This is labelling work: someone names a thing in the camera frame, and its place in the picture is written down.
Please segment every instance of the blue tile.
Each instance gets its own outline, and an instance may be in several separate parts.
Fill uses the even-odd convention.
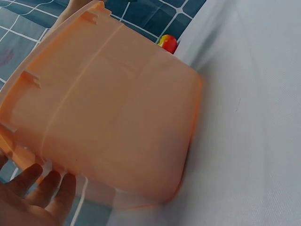
[[[0,9],[0,18],[1,18],[0,26],[10,28],[13,25],[14,21],[16,20],[17,16],[18,15],[16,13],[13,13],[6,8],[1,8]]]
[[[74,201],[73,201],[73,204],[72,204],[72,208],[71,208],[71,211],[70,211],[70,214],[68,215],[65,223],[64,223],[64,226],[70,226],[70,223],[72,222],[72,219],[73,219],[73,216],[74,216],[74,213],[76,211],[76,208],[79,204],[79,200],[80,198],[79,197],[75,197]]]
[[[148,38],[149,40],[155,42],[157,40],[157,38],[155,38],[154,36],[148,34],[145,31],[142,31],[141,29],[139,29],[138,27],[132,26],[131,24],[128,24],[125,21],[122,21],[122,23],[124,23],[126,26],[128,26],[129,28],[133,29],[134,31],[140,33],[141,35],[143,35],[144,37]]]
[[[176,39],[178,39],[190,22],[190,18],[184,14],[179,14],[165,31],[165,34],[173,35]]]
[[[4,83],[2,81],[0,81],[0,89],[2,89],[3,86],[4,86]]]
[[[41,3],[50,2],[50,0],[16,0],[16,2],[22,3],[27,6],[36,7]]]
[[[7,30],[0,28],[0,39],[5,35],[6,32]]]
[[[183,11],[189,16],[194,17],[205,2],[206,0],[189,0],[183,7]]]
[[[7,6],[6,9],[14,13],[17,13],[19,15],[29,13],[31,10],[31,8],[28,8],[26,6],[21,6],[16,3],[12,3],[10,6]]]
[[[112,11],[112,14],[122,17],[124,10],[127,7],[127,1],[126,0],[108,0],[105,4],[105,7]]]
[[[111,17],[113,17],[113,18],[116,19],[116,20],[119,20],[119,18],[116,17],[114,14],[111,14]]]
[[[10,4],[10,2],[8,1],[3,1],[3,0],[0,0],[0,7],[6,7]]]
[[[183,3],[185,2],[185,0],[164,0],[164,2],[167,2],[171,5],[173,5],[174,7],[181,7],[183,5]]]
[[[38,40],[45,28],[20,16],[11,30]]]
[[[0,77],[7,80],[31,52],[36,43],[14,33],[7,33],[0,42]]]
[[[38,6],[38,9],[59,16],[64,11],[65,7],[57,4],[56,2],[51,2],[49,4],[43,4]]]
[[[81,207],[77,226],[105,226],[109,220],[111,208],[85,200]]]
[[[61,6],[67,7],[69,0],[55,0],[55,2]]]
[[[8,161],[0,171],[0,178],[3,182],[8,182],[10,180],[11,175],[13,174],[16,166],[12,161]]]
[[[175,14],[174,8],[158,0],[141,0],[130,4],[124,19],[159,36]]]
[[[32,11],[30,14],[24,16],[25,18],[45,27],[50,28],[56,22],[57,18],[47,15],[39,11]]]

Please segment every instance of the plastic container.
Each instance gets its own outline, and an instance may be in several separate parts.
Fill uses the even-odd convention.
[[[0,146],[22,169],[37,162],[86,177],[93,201],[165,202],[181,181],[200,91],[194,70],[94,1],[1,90]]]

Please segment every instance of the orange plastic container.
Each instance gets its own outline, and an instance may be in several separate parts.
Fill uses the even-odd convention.
[[[0,146],[23,169],[38,162],[85,176],[94,201],[165,202],[181,181],[200,91],[194,70],[94,1],[1,90]]]

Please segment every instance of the white cloth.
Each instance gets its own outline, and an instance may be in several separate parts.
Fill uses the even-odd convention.
[[[176,56],[206,83],[183,185],[108,225],[301,225],[301,1],[207,0]]]

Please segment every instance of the white grout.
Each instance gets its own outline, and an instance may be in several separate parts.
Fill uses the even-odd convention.
[[[6,27],[3,27],[3,26],[1,26],[1,25],[0,25],[0,28],[2,28],[2,29],[4,29],[4,30],[7,30],[7,31],[10,31],[10,32],[12,32],[12,33],[14,33],[14,34],[17,34],[17,35],[19,35],[19,36],[21,36],[21,37],[23,37],[23,38],[26,38],[26,39],[28,39],[28,40],[31,40],[31,41],[34,41],[34,42],[38,42],[38,40],[36,40],[36,39],[33,39],[33,38],[28,37],[28,36],[26,36],[26,35],[20,34],[20,33],[18,33],[18,32],[15,32],[15,31],[13,31],[13,30],[11,30],[11,29],[8,29],[8,28],[6,28]]]
[[[13,26],[15,26],[17,20],[19,19],[20,15],[17,16],[17,18],[15,19],[13,25],[11,25],[11,27],[6,31],[6,33],[2,36],[2,38],[0,39],[0,42],[5,38],[5,36],[8,34],[8,32],[11,31],[11,29],[13,28]]]
[[[10,177],[10,179],[9,179],[10,181],[11,181],[12,179],[15,178],[15,176],[16,176],[18,170],[19,170],[18,167],[16,167],[15,170],[14,170],[14,172],[13,172],[13,174],[11,175],[11,177]]]
[[[123,20],[123,17],[124,17],[124,15],[126,14],[127,8],[130,6],[130,4],[131,4],[130,2],[127,3],[127,7],[126,7],[126,9],[124,10],[124,12],[123,12],[121,18],[119,19],[119,21]]]
[[[174,17],[171,19],[171,21],[169,21],[168,25],[165,27],[165,29],[162,31],[162,33],[160,34],[160,36],[157,38],[156,43],[160,40],[160,38],[162,37],[162,35],[166,32],[166,30],[169,28],[169,26],[172,24],[172,22],[175,20],[175,18],[178,16],[179,14],[176,13],[174,15]]]
[[[11,1],[11,2],[10,2],[8,5],[6,5],[6,6],[1,6],[0,9],[1,9],[2,7],[10,6],[10,5],[13,4],[14,2],[15,2],[15,0]]]
[[[172,4],[169,4],[169,3],[167,3],[167,2],[165,2],[165,1],[163,1],[163,0],[159,0],[159,1],[162,2],[162,3],[164,3],[165,5],[170,6],[171,8],[174,8],[174,9],[177,8],[176,6],[173,6]]]
[[[86,189],[88,187],[88,182],[89,182],[88,178],[85,177],[85,183],[84,183],[84,186],[83,186],[83,190],[81,192],[81,197],[80,197],[80,200],[79,200],[79,204],[77,205],[77,208],[75,210],[75,213],[74,213],[74,216],[73,216],[72,221],[70,223],[70,226],[74,226],[75,225],[77,217],[79,216],[81,207],[83,206],[83,203],[85,201]]]
[[[0,77],[0,81],[3,82],[4,84],[6,83],[6,81]]]
[[[50,4],[50,3],[52,3],[53,1],[54,1],[54,0],[51,0],[51,1],[49,1],[49,2],[40,3],[40,4],[36,5],[34,8],[32,8],[28,13],[20,14],[20,16],[28,15],[28,14],[30,14],[32,11],[34,11],[35,9],[37,9],[37,7],[39,7],[40,5]]]
[[[47,14],[47,15],[53,16],[53,17],[55,17],[55,18],[58,18],[58,16],[56,16],[56,15],[53,15],[53,14],[51,14],[51,13],[48,13],[48,12],[46,12],[46,11],[44,11],[44,10],[39,9],[39,8],[35,8],[35,7],[32,7],[32,6],[28,6],[28,5],[25,5],[25,4],[20,3],[20,2],[15,2],[15,0],[13,0],[13,1],[12,1],[12,0],[2,0],[2,1],[8,1],[8,2],[11,2],[11,3],[18,4],[18,5],[20,5],[20,6],[25,6],[25,7],[28,7],[28,8],[33,8],[33,9],[36,10],[36,11],[39,11],[39,12],[45,13],[45,14]]]
[[[186,5],[186,3],[187,3],[188,1],[189,1],[189,0],[185,0],[185,2],[182,4],[181,8],[183,8],[183,7]]]
[[[189,19],[193,19],[193,17],[191,17],[191,16],[189,16],[187,13],[185,13],[185,12],[182,12],[185,16],[187,16]]]
[[[37,47],[38,44],[41,43],[42,38],[44,37],[44,34],[47,32],[48,28],[45,28],[45,30],[43,31],[43,33],[41,34],[41,36],[39,37],[38,42],[36,42],[36,44],[34,45],[34,47],[32,48],[32,51]]]

